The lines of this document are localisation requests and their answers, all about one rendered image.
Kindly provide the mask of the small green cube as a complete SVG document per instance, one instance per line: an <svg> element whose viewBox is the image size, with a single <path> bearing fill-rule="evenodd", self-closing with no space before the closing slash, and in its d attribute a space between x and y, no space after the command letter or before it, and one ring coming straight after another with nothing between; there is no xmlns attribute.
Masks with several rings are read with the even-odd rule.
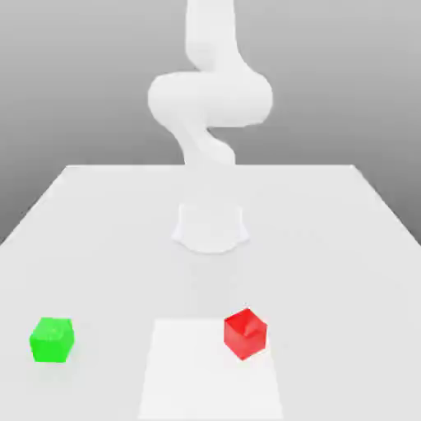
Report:
<svg viewBox="0 0 421 421"><path fill-rule="evenodd" d="M35 362L65 363L75 342L72 320L41 317L30 334L29 342Z"/></svg>

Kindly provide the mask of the small red cube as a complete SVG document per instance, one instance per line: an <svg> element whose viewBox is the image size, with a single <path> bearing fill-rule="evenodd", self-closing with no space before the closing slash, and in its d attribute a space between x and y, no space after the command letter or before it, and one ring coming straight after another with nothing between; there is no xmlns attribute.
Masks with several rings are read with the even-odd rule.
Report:
<svg viewBox="0 0 421 421"><path fill-rule="evenodd" d="M224 319L224 344L240 360L248 359L266 348L267 329L250 308L244 308Z"/></svg>

